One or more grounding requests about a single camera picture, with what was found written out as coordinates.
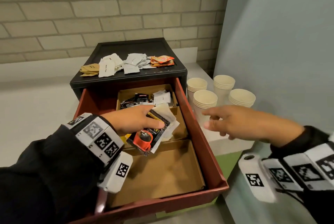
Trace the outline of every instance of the black sleeve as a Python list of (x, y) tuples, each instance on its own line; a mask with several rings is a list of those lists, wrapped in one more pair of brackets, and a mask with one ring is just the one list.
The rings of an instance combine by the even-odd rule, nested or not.
[[(304, 132), (281, 148), (271, 146), (270, 158), (282, 159), (292, 154), (303, 153), (308, 149), (328, 142), (329, 135), (312, 126), (305, 126)], [(330, 223), (333, 218), (334, 191), (310, 191), (305, 190), (299, 194), (304, 206), (317, 223)]]
[(32, 142), (16, 164), (0, 168), (0, 222), (67, 222), (73, 207), (97, 187), (103, 167), (62, 125)]

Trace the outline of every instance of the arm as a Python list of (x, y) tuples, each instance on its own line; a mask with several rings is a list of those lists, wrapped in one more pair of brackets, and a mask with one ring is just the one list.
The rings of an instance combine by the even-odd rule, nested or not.
[[(146, 117), (152, 107), (128, 108), (101, 118), (119, 135), (162, 128), (157, 120)], [(60, 126), (48, 138), (32, 142), (16, 164), (0, 168), (2, 223), (64, 223), (75, 205), (96, 188), (104, 163), (75, 137), (73, 129)]]
[[(283, 159), (286, 156), (303, 153), (315, 146), (328, 142), (329, 135), (310, 126), (301, 126), (293, 121), (258, 112), (250, 108), (226, 105), (210, 108), (203, 112), (210, 115), (206, 129), (220, 132), (229, 139), (264, 140), (271, 144), (270, 158)], [(300, 194), (305, 207), (318, 223), (327, 223), (333, 207), (330, 198), (334, 191), (304, 190)]]

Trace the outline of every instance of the blue-gray wall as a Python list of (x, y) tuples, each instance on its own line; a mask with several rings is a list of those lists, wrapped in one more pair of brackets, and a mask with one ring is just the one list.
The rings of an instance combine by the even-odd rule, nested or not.
[[(255, 109), (334, 131), (334, 0), (228, 0), (214, 75), (252, 91)], [(265, 144), (255, 149), (266, 156)], [(239, 223), (314, 223), (299, 203), (255, 200), (243, 177), (226, 197)]]

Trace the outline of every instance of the green surface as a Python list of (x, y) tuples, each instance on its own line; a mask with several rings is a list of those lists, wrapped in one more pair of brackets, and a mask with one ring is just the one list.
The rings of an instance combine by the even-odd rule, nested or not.
[[(223, 172), (223, 175), (224, 175), (226, 180), (230, 176), (230, 174), (231, 174), (234, 166), (238, 162), (241, 154), (242, 154), (242, 151), (235, 152), (235, 153), (229, 153), (229, 154), (223, 154), (221, 156), (216, 156), (215, 157), (217, 159), (218, 165), (221, 168), (221, 171)], [(216, 202), (216, 200), (217, 200), (217, 198), (215, 198), (212, 202), (204, 204), (204, 205), (194, 206), (194, 207), (178, 210), (178, 211), (171, 212), (171, 213), (160, 212), (160, 213), (156, 213), (155, 215), (156, 215), (157, 218), (163, 218), (163, 217), (167, 217), (167, 216), (177, 215), (177, 214), (184, 213), (184, 212), (187, 212), (187, 211), (190, 211), (190, 210), (211, 206)]]

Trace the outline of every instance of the open drawer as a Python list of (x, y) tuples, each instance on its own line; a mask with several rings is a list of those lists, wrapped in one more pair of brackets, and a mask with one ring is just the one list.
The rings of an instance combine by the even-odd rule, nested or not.
[(84, 112), (100, 115), (115, 110), (117, 94), (121, 89), (159, 84), (170, 84), (175, 92), (184, 122), (188, 129), (189, 138), (191, 139), (203, 175), (205, 187), (202, 190), (195, 192), (164, 198), (140, 200), (115, 208), (108, 208), (106, 211), (104, 211), (104, 209), (107, 201), (107, 193), (103, 190), (99, 190), (94, 215), (71, 223), (118, 223), (123, 220), (143, 217), (157, 212), (173, 212), (209, 203), (229, 188), (211, 148), (195, 119), (178, 78), (129, 82), (123, 85), (104, 85), (91, 89), (84, 89), (74, 117), (77, 117)]

